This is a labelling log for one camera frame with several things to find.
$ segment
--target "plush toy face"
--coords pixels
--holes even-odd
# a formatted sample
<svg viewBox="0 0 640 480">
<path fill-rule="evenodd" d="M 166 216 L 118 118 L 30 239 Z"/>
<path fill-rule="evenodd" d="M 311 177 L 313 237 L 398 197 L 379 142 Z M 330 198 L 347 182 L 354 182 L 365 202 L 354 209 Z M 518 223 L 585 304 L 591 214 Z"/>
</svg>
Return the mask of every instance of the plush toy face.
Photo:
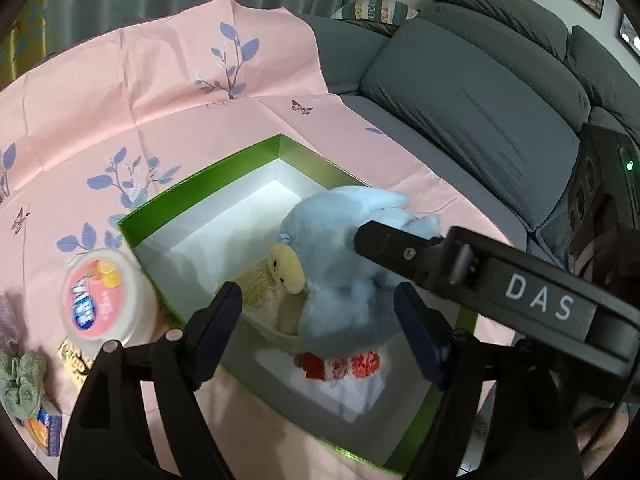
<svg viewBox="0 0 640 480">
<path fill-rule="evenodd" d="M 305 288 L 305 271 L 291 246 L 277 243 L 271 248 L 269 270 L 289 294 L 299 294 Z"/>
</svg>

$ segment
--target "open box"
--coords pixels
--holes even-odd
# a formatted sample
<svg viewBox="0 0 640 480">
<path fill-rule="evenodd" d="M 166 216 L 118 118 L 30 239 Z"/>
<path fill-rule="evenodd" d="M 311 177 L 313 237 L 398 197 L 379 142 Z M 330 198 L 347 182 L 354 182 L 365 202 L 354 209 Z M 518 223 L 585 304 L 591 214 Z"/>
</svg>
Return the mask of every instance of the open box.
<svg viewBox="0 0 640 480">
<path fill-rule="evenodd" d="M 265 258 L 301 199 L 362 182 L 279 135 L 254 144 L 159 194 L 120 222 L 167 306 L 186 322 L 225 280 Z M 459 328 L 476 316 L 430 298 Z M 241 318 L 222 365 L 277 412 L 341 453 L 404 474 L 441 394 L 426 382 L 399 334 L 379 350 L 378 374 L 338 383 L 308 380 L 291 355 Z"/>
</svg>

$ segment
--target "plastic container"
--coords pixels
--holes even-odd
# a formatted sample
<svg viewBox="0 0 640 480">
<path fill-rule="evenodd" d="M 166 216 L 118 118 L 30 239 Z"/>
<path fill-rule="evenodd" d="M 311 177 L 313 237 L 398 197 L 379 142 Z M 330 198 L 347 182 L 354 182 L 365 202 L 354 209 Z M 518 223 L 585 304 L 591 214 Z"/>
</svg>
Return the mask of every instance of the plastic container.
<svg viewBox="0 0 640 480">
<path fill-rule="evenodd" d="M 148 343 L 158 299 L 142 271 L 115 249 L 98 249 L 75 262 L 62 289 L 62 316 L 69 338 L 90 358 L 103 343 Z"/>
</svg>

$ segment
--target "screw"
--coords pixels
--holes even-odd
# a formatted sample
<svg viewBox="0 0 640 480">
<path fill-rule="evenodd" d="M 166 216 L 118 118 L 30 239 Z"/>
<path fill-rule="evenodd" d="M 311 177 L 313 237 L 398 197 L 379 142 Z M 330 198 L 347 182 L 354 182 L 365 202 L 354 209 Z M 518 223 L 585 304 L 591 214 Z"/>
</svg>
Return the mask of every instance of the screw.
<svg viewBox="0 0 640 480">
<path fill-rule="evenodd" d="M 182 339 L 182 330 L 179 328 L 172 328 L 169 332 L 164 334 L 164 337 L 167 338 L 168 341 L 179 341 Z"/>
<path fill-rule="evenodd" d="M 402 254 L 405 260 L 413 260 L 415 258 L 415 249 L 413 247 L 407 247 Z"/>
<path fill-rule="evenodd" d="M 457 328 L 453 331 L 453 339 L 455 339 L 456 341 L 459 341 L 459 342 L 466 341 L 468 337 L 469 337 L 469 332 L 467 332 L 462 328 Z"/>
<path fill-rule="evenodd" d="M 117 348 L 118 342 L 115 339 L 111 339 L 110 341 L 107 341 L 104 345 L 102 345 L 102 349 L 107 352 L 107 354 L 115 352 Z"/>
</svg>

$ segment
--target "gray sofa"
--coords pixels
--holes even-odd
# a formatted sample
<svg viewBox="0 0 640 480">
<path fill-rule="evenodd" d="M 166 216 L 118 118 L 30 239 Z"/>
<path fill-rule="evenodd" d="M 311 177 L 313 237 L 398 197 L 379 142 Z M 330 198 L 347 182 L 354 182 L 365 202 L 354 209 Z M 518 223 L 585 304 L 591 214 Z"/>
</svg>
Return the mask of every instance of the gray sofa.
<svg viewBox="0 0 640 480">
<path fill-rule="evenodd" d="M 640 87 L 531 0 L 427 0 L 388 38 L 302 16 L 331 92 L 452 183 L 519 248 L 567 268 L 584 123 L 640 141 Z"/>
</svg>

